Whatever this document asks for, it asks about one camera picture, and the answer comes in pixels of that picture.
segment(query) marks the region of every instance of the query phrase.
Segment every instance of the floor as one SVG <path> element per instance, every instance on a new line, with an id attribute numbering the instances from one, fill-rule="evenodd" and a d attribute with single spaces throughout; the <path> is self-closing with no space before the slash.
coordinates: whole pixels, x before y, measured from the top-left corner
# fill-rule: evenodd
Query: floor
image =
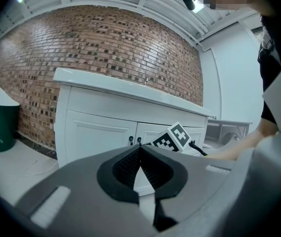
<path id="1" fill-rule="evenodd" d="M 20 141 L 0 153 L 0 197 L 15 205 L 32 186 L 59 168 L 57 160 L 44 156 Z M 139 197 L 139 209 L 152 223 L 155 194 Z"/>

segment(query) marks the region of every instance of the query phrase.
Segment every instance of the cabinet handle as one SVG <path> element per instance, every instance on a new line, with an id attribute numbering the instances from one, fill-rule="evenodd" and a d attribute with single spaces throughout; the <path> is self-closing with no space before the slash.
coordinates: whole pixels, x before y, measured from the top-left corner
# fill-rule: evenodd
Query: cabinet handle
<path id="1" fill-rule="evenodd" d="M 137 142 L 138 142 L 139 145 L 141 146 L 141 137 L 138 137 Z"/>
<path id="2" fill-rule="evenodd" d="M 132 146 L 133 145 L 133 141 L 134 141 L 134 137 L 130 136 L 129 141 L 130 141 L 130 145 Z"/>

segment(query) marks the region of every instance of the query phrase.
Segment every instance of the white sink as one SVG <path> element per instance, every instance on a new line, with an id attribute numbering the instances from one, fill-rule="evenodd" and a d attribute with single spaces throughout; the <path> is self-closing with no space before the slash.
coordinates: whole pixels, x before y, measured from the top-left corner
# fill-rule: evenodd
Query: white sink
<path id="1" fill-rule="evenodd" d="M 170 95 L 141 84 L 80 70 L 57 68 L 53 77 L 55 82 L 64 85 L 87 88 L 210 117 L 211 111 L 182 98 Z"/>

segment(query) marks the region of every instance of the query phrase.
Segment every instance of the black shirt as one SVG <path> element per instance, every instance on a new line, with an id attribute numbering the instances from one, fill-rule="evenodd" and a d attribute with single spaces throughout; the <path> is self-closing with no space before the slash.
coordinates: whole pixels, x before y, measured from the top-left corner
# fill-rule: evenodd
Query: black shirt
<path id="1" fill-rule="evenodd" d="M 263 27 L 266 27 L 268 30 L 281 62 L 281 18 L 268 18 L 262 16 L 261 23 Z M 281 71 L 281 64 L 276 61 L 269 50 L 263 49 L 262 45 L 260 46 L 259 50 L 258 62 L 260 63 L 260 73 L 263 80 L 263 91 L 265 91 L 279 75 Z M 276 123 L 269 107 L 265 102 L 261 118 Z"/>

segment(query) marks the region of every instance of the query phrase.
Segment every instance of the brick wall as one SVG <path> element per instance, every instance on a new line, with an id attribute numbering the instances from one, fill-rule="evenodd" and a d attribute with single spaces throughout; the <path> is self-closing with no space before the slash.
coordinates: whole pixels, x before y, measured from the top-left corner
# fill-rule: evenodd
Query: brick wall
<path id="1" fill-rule="evenodd" d="M 37 16 L 0 39 L 0 87 L 21 104 L 19 131 L 50 148 L 60 85 L 57 67 L 143 83 L 202 105 L 198 52 L 137 13 L 74 6 Z"/>

